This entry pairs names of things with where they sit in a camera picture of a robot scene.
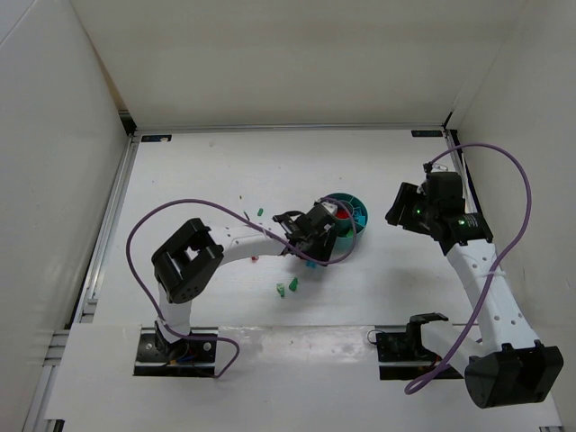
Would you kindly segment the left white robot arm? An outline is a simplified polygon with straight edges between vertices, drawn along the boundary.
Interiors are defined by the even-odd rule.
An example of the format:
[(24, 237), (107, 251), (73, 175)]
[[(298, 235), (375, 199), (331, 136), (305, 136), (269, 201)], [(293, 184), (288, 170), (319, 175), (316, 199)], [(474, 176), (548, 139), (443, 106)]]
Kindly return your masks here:
[(191, 333), (192, 300), (199, 296), (216, 270), (256, 256), (279, 257), (301, 251), (327, 262), (336, 241), (338, 207), (315, 202), (310, 211), (287, 211), (259, 223), (211, 229), (190, 219), (152, 256), (161, 315), (155, 323), (157, 348), (170, 353), (180, 335)]

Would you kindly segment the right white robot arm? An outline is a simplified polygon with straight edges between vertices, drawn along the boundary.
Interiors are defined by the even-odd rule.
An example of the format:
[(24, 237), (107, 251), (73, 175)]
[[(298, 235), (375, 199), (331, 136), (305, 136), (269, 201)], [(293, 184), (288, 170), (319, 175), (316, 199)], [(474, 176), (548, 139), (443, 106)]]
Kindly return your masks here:
[(480, 339), (460, 333), (439, 313), (409, 319), (400, 334), (380, 337), (394, 360), (437, 355), (464, 379), (481, 409), (539, 403), (563, 368), (557, 346), (545, 346), (524, 318), (498, 264), (493, 235), (478, 212), (468, 213), (461, 177), (432, 172), (421, 185), (401, 183), (385, 216), (393, 226), (436, 241), (472, 305)]

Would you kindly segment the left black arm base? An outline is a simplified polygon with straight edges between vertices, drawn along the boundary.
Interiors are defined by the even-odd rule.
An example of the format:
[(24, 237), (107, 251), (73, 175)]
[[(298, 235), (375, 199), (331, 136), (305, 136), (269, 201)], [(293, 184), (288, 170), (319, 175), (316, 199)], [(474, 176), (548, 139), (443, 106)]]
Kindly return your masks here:
[(156, 328), (143, 328), (139, 334), (133, 375), (140, 377), (211, 378), (215, 375), (217, 328), (192, 328), (200, 340), (166, 344)]

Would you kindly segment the long teal lego brick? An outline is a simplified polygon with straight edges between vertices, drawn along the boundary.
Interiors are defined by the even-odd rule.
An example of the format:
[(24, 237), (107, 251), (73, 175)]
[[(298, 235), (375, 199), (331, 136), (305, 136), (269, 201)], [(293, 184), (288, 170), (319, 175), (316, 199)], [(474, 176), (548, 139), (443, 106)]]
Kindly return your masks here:
[(361, 207), (355, 207), (353, 209), (353, 217), (354, 217), (355, 223), (363, 225), (363, 226), (366, 224), (367, 218), (365, 215), (365, 211)]

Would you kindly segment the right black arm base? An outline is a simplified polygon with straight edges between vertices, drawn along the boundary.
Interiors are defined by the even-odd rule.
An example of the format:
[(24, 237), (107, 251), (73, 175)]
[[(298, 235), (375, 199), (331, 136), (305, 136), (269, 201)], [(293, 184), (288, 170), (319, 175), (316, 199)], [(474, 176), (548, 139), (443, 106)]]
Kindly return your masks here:
[(367, 332), (368, 344), (376, 348), (381, 381), (409, 382), (437, 368), (442, 355), (426, 348), (421, 339), (421, 328), (435, 322), (448, 318), (423, 313), (411, 316), (405, 325), (375, 326)]

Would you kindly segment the big red lego block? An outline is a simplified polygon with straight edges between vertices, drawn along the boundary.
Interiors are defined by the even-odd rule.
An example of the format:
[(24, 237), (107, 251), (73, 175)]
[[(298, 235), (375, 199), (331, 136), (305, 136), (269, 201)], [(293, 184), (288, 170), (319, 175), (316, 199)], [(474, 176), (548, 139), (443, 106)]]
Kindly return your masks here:
[(347, 211), (346, 209), (339, 209), (337, 211), (337, 218), (339, 220), (349, 220), (350, 219), (349, 211)]

